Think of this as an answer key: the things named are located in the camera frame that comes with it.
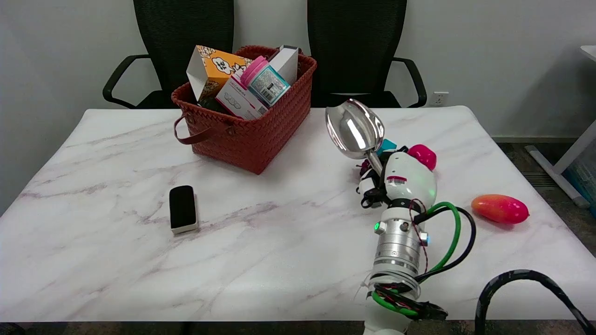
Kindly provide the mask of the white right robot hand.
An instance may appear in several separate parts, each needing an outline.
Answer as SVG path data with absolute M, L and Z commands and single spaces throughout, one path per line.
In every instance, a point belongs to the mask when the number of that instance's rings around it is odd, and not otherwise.
M 434 205 L 437 181 L 426 165 L 405 151 L 384 152 L 380 161 L 380 174 L 368 161 L 360 168 L 356 193 L 362 197 L 363 208 L 387 204 L 389 208 L 411 208 L 421 214 Z

